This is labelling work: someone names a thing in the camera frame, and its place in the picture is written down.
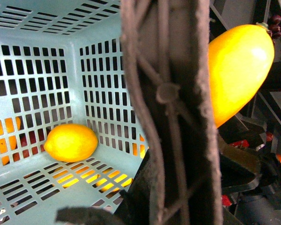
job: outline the yellow fruit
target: yellow fruit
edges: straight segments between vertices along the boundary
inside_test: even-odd
[[[12,118],[7,118],[4,121],[5,121],[7,133],[9,134],[9,133],[14,132],[15,128],[14,128],[14,125],[13,125]],[[16,124],[17,124],[17,129],[19,130],[20,126],[21,126],[21,120],[20,120],[19,117],[16,117],[15,121],[16,121]],[[2,123],[0,121],[0,135],[3,135],[3,134],[4,134],[3,126],[2,126]],[[16,148],[16,146],[17,146],[16,137],[15,136],[11,136],[11,137],[8,138],[8,141],[9,141],[10,149],[14,150]],[[5,152],[7,152],[7,143],[6,143],[5,138],[1,138],[0,139],[0,153],[3,154]],[[5,165],[5,164],[7,164],[9,162],[9,157],[8,156],[4,156],[4,157],[2,157],[1,160],[2,160],[3,165]]]
[[[63,124],[49,133],[44,149],[56,160],[77,162],[90,157],[97,145],[98,139],[90,128],[80,124]]]
[[[256,94],[274,60],[274,45],[260,25],[241,25],[209,44],[211,101],[217,127]]]

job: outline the red fruit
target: red fruit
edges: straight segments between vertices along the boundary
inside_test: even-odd
[[[277,33],[274,33],[273,36],[272,36],[272,39],[278,39],[281,37],[281,31],[277,32]]]
[[[44,134],[43,134],[41,129],[38,130],[38,138],[39,138],[40,141],[44,140]],[[30,140],[30,144],[34,144],[34,143],[37,142],[34,131],[29,132],[29,140]],[[21,147],[25,147],[25,146],[28,145],[25,135],[20,139],[20,141],[21,141]],[[44,151],[44,145],[41,145],[40,147],[41,147],[41,152],[43,152]],[[32,148],[32,154],[35,155],[37,153],[38,153],[37,147],[33,147]],[[30,156],[29,150],[28,149],[23,150],[23,157],[27,158],[29,156]],[[20,154],[19,153],[13,154],[13,159],[14,159],[14,162],[19,161],[20,160]]]
[[[281,22],[281,16],[279,16],[279,15],[273,15],[268,20],[268,24],[276,24],[276,25],[278,25],[280,22]]]
[[[223,206],[231,206],[232,203],[227,195],[222,195],[222,204]]]
[[[266,132],[266,141],[271,142],[273,140],[274,135],[270,132]]]
[[[269,25],[268,29],[271,30],[273,32],[273,34],[281,31],[281,27],[276,24]]]

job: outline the crate vent hole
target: crate vent hole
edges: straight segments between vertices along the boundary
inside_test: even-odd
[[[119,205],[122,201],[123,201],[123,197],[120,196],[119,198],[117,198],[116,200],[114,200],[113,203],[114,203],[115,205]]]
[[[33,178],[33,179],[27,181],[27,183],[31,184],[31,183],[33,183],[33,182],[35,182],[35,181],[37,181],[37,180],[39,180],[39,179],[41,179],[43,177],[45,177],[45,175],[42,174],[42,175],[40,175],[40,176],[38,176],[36,178]]]
[[[28,200],[31,199],[31,198],[32,198],[32,196],[31,196],[31,195],[28,195],[28,196],[22,198],[21,200],[18,200],[18,201],[16,201],[16,202],[10,204],[10,206],[23,204],[24,202],[28,201]]]
[[[104,203],[105,203],[105,201],[103,199],[100,199],[99,201],[97,201],[94,204],[92,204],[92,206],[99,207],[99,206],[103,205]]]
[[[23,194],[25,194],[25,193],[27,193],[27,192],[28,192],[28,190],[25,189],[25,190],[23,190],[23,191],[20,191],[20,192],[14,194],[14,195],[8,197],[7,200],[8,200],[8,201],[11,201],[11,200],[13,200],[14,198],[17,198],[17,197],[19,197],[19,196],[21,196],[21,195],[23,195]]]
[[[52,197],[53,195],[57,194],[58,192],[60,192],[60,191],[58,189],[55,189],[54,191],[42,196],[41,199],[44,201],[44,200]]]
[[[20,184],[20,185],[18,185],[18,186],[16,186],[16,187],[13,187],[13,188],[11,188],[11,189],[9,189],[9,190],[7,190],[7,191],[4,191],[3,194],[4,194],[4,195],[7,195],[7,194],[9,194],[9,193],[11,193],[11,192],[16,191],[17,189],[22,188],[22,187],[24,187],[24,185],[23,185],[23,184]]]
[[[35,205],[37,205],[37,202],[33,201],[33,202],[29,203],[28,205],[25,205],[23,208],[18,209],[17,211],[15,211],[15,214],[19,215],[19,214],[23,213],[24,211],[30,209],[31,207],[35,206]]]
[[[112,198],[115,194],[117,194],[117,193],[119,193],[119,192],[120,192],[120,189],[118,189],[118,188],[113,189],[112,192],[110,192],[110,193],[108,193],[108,194],[106,195],[106,197],[107,197],[108,199],[110,199],[110,198]]]
[[[46,187],[44,187],[44,188],[38,190],[36,193],[39,195],[39,194],[41,194],[41,193],[43,193],[43,192],[49,190],[49,189],[52,188],[52,187],[54,187],[54,186],[53,186],[52,184],[50,184],[50,185],[48,185],[48,186],[46,186]]]
[[[39,183],[37,183],[37,184],[35,184],[35,185],[31,186],[31,187],[32,187],[33,189],[35,189],[35,188],[37,188],[37,187],[39,187],[39,186],[41,186],[41,185],[43,185],[43,184],[45,184],[45,183],[47,183],[47,182],[49,182],[48,179],[43,180],[42,182],[39,182]]]
[[[7,183],[7,184],[5,184],[5,185],[0,186],[0,189],[7,188],[8,186],[11,186],[11,185],[13,185],[13,184],[15,184],[15,183],[17,183],[17,182],[19,182],[19,180],[14,180],[14,181],[12,181],[12,182],[9,182],[9,183]]]
[[[96,175],[92,176],[91,178],[88,178],[88,179],[86,180],[86,182],[87,182],[87,183],[91,183],[91,182],[95,181],[96,179],[98,179],[98,178],[100,178],[100,177],[101,177],[100,174],[96,174]]]

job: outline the plastic crate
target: plastic crate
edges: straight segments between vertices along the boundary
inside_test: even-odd
[[[7,142],[0,152],[0,224],[50,225],[62,207],[114,212],[121,202],[113,190],[135,176],[148,145],[125,87],[119,5],[0,0],[0,140]],[[16,127],[15,117],[21,129],[8,133],[5,119]],[[89,159],[63,163],[41,151],[48,130],[63,123],[96,132],[99,145]]]

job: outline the lemon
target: lemon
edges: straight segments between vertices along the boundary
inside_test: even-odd
[[[12,118],[7,118],[4,121],[5,121],[7,133],[8,134],[9,133],[13,133],[15,131],[15,128],[14,128],[14,125],[13,125]],[[17,124],[17,130],[19,130],[20,126],[21,126],[21,120],[20,120],[19,117],[16,117],[15,121],[16,121],[16,124]],[[3,126],[2,126],[2,123],[0,121],[0,135],[3,135],[3,134],[4,134]],[[17,146],[16,137],[15,136],[10,136],[8,138],[8,141],[9,141],[10,149],[14,150],[16,148],[16,146]],[[7,152],[7,142],[6,142],[5,138],[1,138],[0,139],[0,153],[3,154],[5,152]],[[3,165],[5,165],[5,164],[7,164],[9,162],[9,157],[8,156],[4,156],[4,157],[2,157],[1,160],[2,160]]]
[[[58,161],[77,162],[90,157],[97,145],[92,129],[80,124],[63,124],[49,133],[44,149]]]

